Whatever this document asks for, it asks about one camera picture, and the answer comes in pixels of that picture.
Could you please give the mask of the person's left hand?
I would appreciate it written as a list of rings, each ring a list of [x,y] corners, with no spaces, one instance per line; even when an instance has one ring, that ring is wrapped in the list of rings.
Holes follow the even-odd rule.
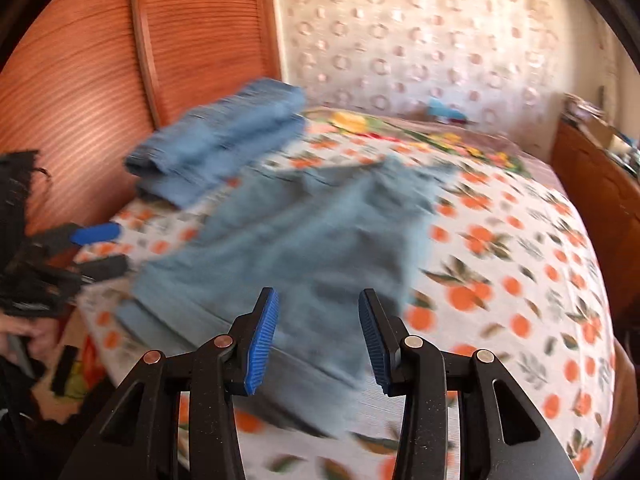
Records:
[[[18,364],[18,357],[9,346],[9,335],[28,337],[30,339],[29,354],[41,362],[50,360],[58,344],[58,320],[55,318],[14,318],[2,313],[0,330],[1,355],[13,364]]]

